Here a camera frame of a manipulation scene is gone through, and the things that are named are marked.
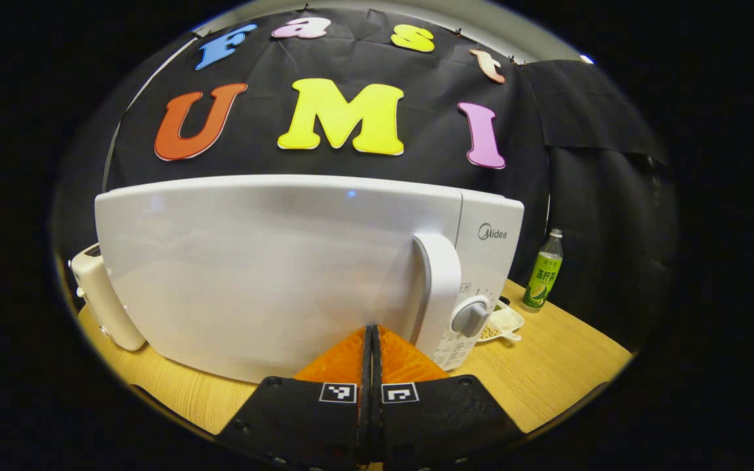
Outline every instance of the plastic bottle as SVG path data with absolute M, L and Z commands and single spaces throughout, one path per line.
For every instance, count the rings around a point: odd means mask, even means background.
M 552 229 L 548 234 L 548 241 L 543 244 L 537 254 L 535 269 L 531 273 L 529 284 L 526 286 L 526 295 L 523 296 L 522 305 L 527 311 L 536 313 L 541 310 L 554 286 L 554 280 L 563 263 L 563 232 L 560 229 Z

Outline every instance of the midea logo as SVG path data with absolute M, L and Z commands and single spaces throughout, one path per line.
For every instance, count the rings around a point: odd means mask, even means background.
M 485 239 L 505 239 L 506 237 L 508 237 L 508 232 L 494 229 L 487 222 L 479 226 L 479 239 L 483 241 Z

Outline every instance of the wooden table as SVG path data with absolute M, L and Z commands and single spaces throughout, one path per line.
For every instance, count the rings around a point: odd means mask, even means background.
M 522 341 L 478 343 L 450 375 L 475 375 L 523 432 L 531 432 L 613 379 L 631 354 L 596 329 L 553 304 L 539 313 L 520 309 L 521 286 L 508 281 L 503 295 L 526 319 Z M 167 408 L 213 434 L 251 396 L 255 384 L 203 373 L 168 360 L 150 345 L 129 352 L 98 330 L 88 307 L 81 326 L 97 351 L 123 381 L 139 385 Z

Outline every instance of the green bottle label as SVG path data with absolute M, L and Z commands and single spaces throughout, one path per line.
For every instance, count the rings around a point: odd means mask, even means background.
M 535 269 L 531 273 L 529 286 L 526 286 L 526 295 L 523 297 L 523 303 L 528 307 L 542 307 L 545 304 L 545 298 L 548 298 L 548 292 L 554 286 L 554 278 L 557 278 L 557 272 L 560 271 L 560 264 L 563 260 L 553 259 L 543 254 L 537 256 Z

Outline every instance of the beans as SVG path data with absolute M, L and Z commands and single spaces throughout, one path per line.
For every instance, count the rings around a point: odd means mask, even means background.
M 482 331 L 482 335 L 479 335 L 479 340 L 485 340 L 490 339 L 491 337 L 496 337 L 497 335 L 502 334 L 499 329 L 485 326 L 484 330 Z

